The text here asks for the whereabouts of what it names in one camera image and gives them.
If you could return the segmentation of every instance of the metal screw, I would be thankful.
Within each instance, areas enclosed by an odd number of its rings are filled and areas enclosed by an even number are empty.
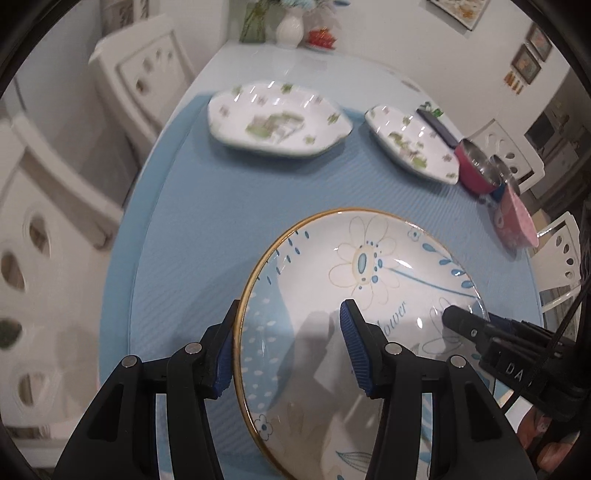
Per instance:
[[[400,355],[402,353],[402,347],[394,342],[386,344],[386,351],[391,355]]]
[[[134,366],[138,362],[138,358],[135,355],[128,355],[122,361],[121,365],[125,368]]]
[[[466,366],[466,359],[460,355],[454,355],[450,362],[454,367],[464,368]]]
[[[199,353],[201,351],[201,348],[203,348],[201,346],[201,343],[199,343],[199,342],[192,342],[192,343],[188,343],[185,346],[185,352],[187,352],[189,355],[192,355],[194,353]]]

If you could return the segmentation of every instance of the white plate with blue flower pattern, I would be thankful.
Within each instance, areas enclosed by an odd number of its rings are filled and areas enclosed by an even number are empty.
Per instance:
[[[319,213],[284,233],[254,269],[234,330],[234,378],[246,424],[265,456],[297,480],[364,480],[381,403],[357,386],[339,327],[339,306],[357,302],[389,341],[429,358],[473,344],[441,323],[451,304],[488,317],[450,252],[388,213]],[[417,478],[427,480],[431,400],[423,398]]]

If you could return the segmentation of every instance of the black smartphone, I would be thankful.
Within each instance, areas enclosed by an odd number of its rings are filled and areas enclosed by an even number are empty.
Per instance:
[[[417,109],[417,115],[425,120],[425,123],[437,132],[437,135],[439,135],[449,148],[455,149],[457,147],[459,142],[456,137],[452,135],[447,127],[443,125],[436,116],[422,108]]]

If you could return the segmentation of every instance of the pink cup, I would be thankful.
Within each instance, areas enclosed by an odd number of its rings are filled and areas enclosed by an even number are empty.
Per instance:
[[[495,230],[508,248],[538,246],[538,234],[534,221],[523,202],[509,186],[495,212]]]

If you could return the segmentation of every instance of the gold plate rim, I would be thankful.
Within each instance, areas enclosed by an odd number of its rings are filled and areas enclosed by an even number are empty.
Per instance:
[[[433,235],[431,235],[429,232],[427,232],[425,229],[423,229],[423,228],[419,227],[418,225],[415,225],[411,221],[409,221],[405,218],[402,218],[398,215],[395,215],[393,213],[385,212],[384,210],[365,208],[365,207],[336,208],[336,209],[330,209],[330,210],[325,210],[323,212],[315,213],[314,215],[310,215],[309,217],[306,217],[303,220],[296,223],[295,225],[289,227],[285,232],[283,232],[279,236],[279,238],[277,238],[277,240],[275,240],[272,243],[272,245],[267,249],[267,251],[265,251],[265,253],[262,255],[261,259],[256,264],[255,268],[252,270],[251,275],[248,277],[248,281],[246,282],[246,286],[244,287],[244,290],[242,291],[242,295],[240,297],[238,311],[236,312],[236,321],[234,322],[234,328],[233,328],[232,371],[233,371],[233,376],[234,376],[234,388],[236,389],[236,397],[238,399],[240,413],[242,414],[242,418],[244,419],[244,423],[246,423],[246,426],[248,428],[248,432],[251,434],[252,439],[254,440],[254,442],[256,443],[256,446],[262,452],[262,454],[288,480],[307,480],[307,479],[298,479],[297,477],[292,475],[292,473],[289,472],[285,467],[283,467],[281,462],[279,460],[277,460],[275,458],[275,456],[271,453],[271,451],[267,448],[267,446],[265,445],[265,443],[263,442],[262,438],[260,437],[260,435],[258,434],[258,432],[255,428],[254,420],[252,419],[252,416],[251,416],[250,411],[248,409],[248,404],[246,402],[246,396],[244,393],[244,384],[242,382],[242,367],[241,367],[241,363],[240,363],[240,344],[241,344],[241,340],[242,340],[242,325],[244,323],[244,315],[246,313],[246,305],[248,304],[248,300],[250,299],[252,289],[253,289],[254,284],[256,282],[256,278],[259,276],[261,270],[263,269],[264,265],[267,263],[267,260],[273,254],[273,252],[275,252],[275,250],[277,250],[277,248],[287,239],[287,237],[289,237],[296,230],[300,230],[302,227],[304,227],[305,225],[308,225],[309,223],[314,222],[315,220],[318,220],[318,219],[326,217],[326,216],[334,215],[335,213],[339,213],[339,212],[380,213],[380,214],[388,216],[390,218],[394,218],[396,220],[401,220],[404,223],[406,223],[407,225],[411,225],[413,228],[416,228],[420,232],[422,232],[422,233],[428,235],[429,237],[433,238],[434,240],[436,240],[443,248],[446,249],[446,251],[449,253],[451,258],[453,258],[455,261],[455,258],[452,255],[452,253],[450,252],[450,250],[445,245],[443,245],[438,239],[436,239]],[[456,262],[456,263],[465,271],[465,268],[460,263],[458,263],[458,262]],[[474,291],[476,292],[476,296],[478,297],[478,300],[479,300],[480,304],[482,305],[482,308],[484,309],[485,314],[488,315],[488,310],[486,309],[486,306],[484,305],[484,302],[482,301],[482,296],[480,295],[480,292],[478,292],[478,290],[476,288],[476,284],[472,280],[472,277],[470,276],[470,274],[468,274],[468,273],[466,273],[466,274],[468,275],[468,278],[470,279],[470,281],[473,284]]]

